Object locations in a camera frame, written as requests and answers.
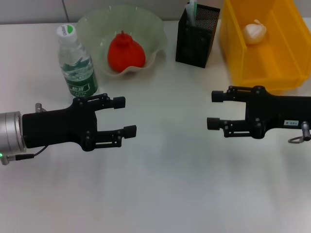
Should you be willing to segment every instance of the yellow plastic bin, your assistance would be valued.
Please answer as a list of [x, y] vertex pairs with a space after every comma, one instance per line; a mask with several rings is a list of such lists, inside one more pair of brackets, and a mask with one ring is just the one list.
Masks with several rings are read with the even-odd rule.
[[[258, 19], [264, 41], [247, 45], [242, 31]], [[311, 34], [292, 0], [225, 0], [220, 44], [234, 85], [269, 91], [299, 87], [311, 72]]]

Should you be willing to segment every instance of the plastic bottle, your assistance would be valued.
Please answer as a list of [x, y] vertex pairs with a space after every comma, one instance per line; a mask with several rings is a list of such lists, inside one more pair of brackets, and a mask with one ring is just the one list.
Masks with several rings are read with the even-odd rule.
[[90, 55], [71, 24], [57, 28], [60, 44], [58, 60], [70, 93], [76, 97], [92, 96], [98, 89]]

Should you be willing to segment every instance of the pen holder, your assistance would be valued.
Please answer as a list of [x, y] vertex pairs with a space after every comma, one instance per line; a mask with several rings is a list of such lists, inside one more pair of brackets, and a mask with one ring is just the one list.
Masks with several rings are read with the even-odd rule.
[[215, 37], [220, 9], [197, 5], [196, 26], [184, 10], [178, 23], [176, 61], [205, 68]]

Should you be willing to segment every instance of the garlic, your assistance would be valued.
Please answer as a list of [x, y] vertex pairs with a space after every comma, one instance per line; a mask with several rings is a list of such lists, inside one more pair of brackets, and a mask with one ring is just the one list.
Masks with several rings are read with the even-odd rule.
[[257, 44], [261, 42], [266, 35], [267, 29], [257, 19], [254, 20], [257, 24], [248, 24], [243, 31], [243, 36], [246, 44]]

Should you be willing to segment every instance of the clear wavy bowl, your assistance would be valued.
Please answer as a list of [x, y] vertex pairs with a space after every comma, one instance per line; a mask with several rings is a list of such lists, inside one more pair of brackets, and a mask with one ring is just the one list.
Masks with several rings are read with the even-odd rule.
[[[164, 23], [155, 14], [143, 8], [120, 4], [97, 9], [78, 21], [76, 30], [80, 41], [90, 53], [95, 67], [109, 76], [120, 76], [149, 68], [156, 54], [165, 49], [167, 38]], [[144, 67], [128, 67], [123, 72], [113, 71], [107, 61], [108, 49], [116, 34], [124, 31], [132, 36], [144, 49]]]

